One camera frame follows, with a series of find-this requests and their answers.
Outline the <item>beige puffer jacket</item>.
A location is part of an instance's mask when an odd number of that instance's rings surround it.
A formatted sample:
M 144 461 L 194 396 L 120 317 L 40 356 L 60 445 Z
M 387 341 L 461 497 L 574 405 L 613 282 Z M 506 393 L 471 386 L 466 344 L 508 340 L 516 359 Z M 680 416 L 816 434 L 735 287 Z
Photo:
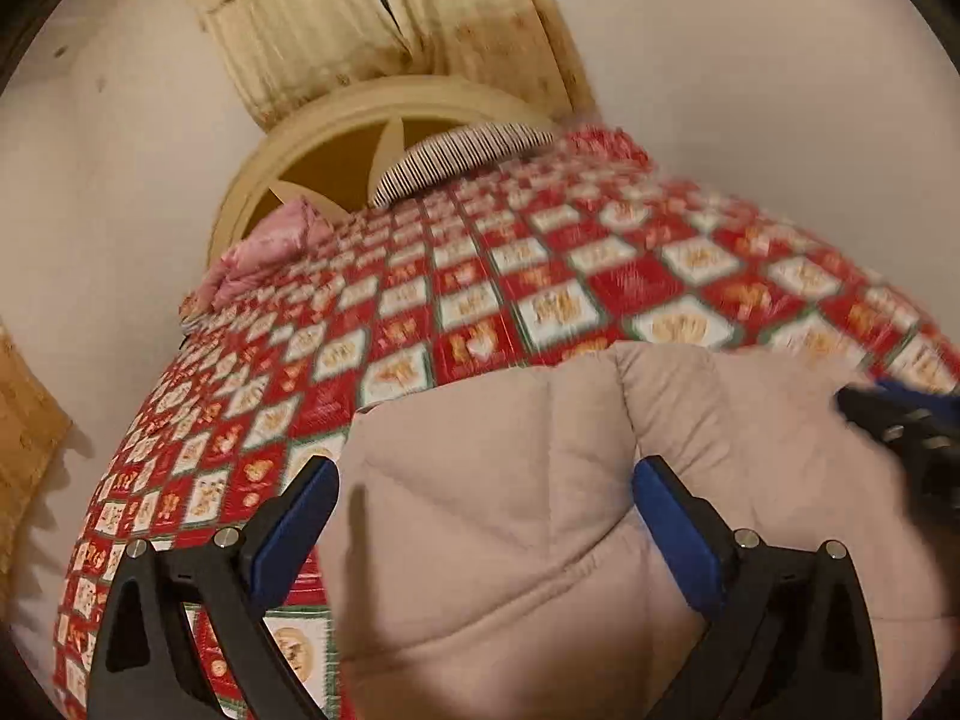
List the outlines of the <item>beige puffer jacket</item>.
M 850 550 L 882 710 L 910 715 L 958 647 L 953 539 L 907 516 L 893 458 L 833 408 L 848 364 L 619 343 L 371 406 L 319 540 L 361 718 L 631 718 L 703 632 L 631 500 L 669 461 L 732 527 Z

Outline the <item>brown wooden furniture piece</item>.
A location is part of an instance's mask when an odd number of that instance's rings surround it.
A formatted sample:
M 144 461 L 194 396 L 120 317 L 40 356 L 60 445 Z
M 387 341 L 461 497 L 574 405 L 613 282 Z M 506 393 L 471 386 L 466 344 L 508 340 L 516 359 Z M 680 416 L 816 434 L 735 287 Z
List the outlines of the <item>brown wooden furniture piece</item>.
M 7 327 L 0 337 L 0 494 L 2 593 L 13 572 L 16 534 L 71 419 L 29 369 Z

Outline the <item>red patchwork teddy bear quilt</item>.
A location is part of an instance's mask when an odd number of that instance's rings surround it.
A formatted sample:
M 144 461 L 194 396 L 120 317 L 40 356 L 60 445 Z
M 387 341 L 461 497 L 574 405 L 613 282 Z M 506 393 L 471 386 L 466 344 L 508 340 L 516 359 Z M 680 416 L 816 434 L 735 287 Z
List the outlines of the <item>red patchwork teddy bear quilt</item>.
M 76 543 L 53 684 L 71 718 L 132 538 L 202 543 L 245 522 L 356 410 L 619 340 L 838 355 L 938 394 L 958 351 L 884 278 L 737 197 L 656 176 L 586 128 L 364 210 L 203 317 L 101 479 Z

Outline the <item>pink folded blanket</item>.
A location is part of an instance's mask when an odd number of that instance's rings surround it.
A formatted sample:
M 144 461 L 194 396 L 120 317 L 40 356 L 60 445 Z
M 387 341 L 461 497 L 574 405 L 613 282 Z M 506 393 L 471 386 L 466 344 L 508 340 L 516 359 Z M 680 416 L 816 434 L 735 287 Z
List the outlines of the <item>pink folded blanket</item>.
M 284 203 L 208 267 L 192 293 L 192 310 L 220 310 L 334 234 L 335 227 L 308 200 Z

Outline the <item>striped pillow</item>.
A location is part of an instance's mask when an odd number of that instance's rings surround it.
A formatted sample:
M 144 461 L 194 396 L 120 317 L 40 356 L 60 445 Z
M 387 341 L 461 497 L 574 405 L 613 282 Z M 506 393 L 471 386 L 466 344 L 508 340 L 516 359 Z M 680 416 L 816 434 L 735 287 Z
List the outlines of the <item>striped pillow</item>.
M 545 148 L 556 140 L 546 128 L 517 122 L 483 122 L 462 125 L 431 135 L 407 149 L 382 172 L 368 205 L 386 210 L 394 203 L 479 167 L 516 158 Z

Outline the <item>cream wooden headboard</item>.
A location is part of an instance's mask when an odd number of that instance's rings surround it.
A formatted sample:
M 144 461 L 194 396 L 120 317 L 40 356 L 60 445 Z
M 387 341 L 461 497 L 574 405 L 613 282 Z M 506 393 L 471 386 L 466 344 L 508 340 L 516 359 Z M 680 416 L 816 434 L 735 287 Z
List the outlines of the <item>cream wooden headboard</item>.
M 382 172 L 407 148 L 480 122 L 558 128 L 523 99 L 455 76 L 381 78 L 309 103 L 242 163 L 218 208 L 206 260 L 217 260 L 267 211 L 299 195 L 334 218 L 363 210 Z

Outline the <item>yellow patterned curtain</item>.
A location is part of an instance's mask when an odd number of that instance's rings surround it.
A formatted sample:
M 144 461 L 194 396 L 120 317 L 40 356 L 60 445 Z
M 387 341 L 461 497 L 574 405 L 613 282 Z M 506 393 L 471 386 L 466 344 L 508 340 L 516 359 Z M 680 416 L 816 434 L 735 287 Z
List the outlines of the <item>yellow patterned curtain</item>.
M 325 94 L 389 76 L 455 76 L 554 121 L 594 112 L 556 0 L 192 0 L 262 130 Z

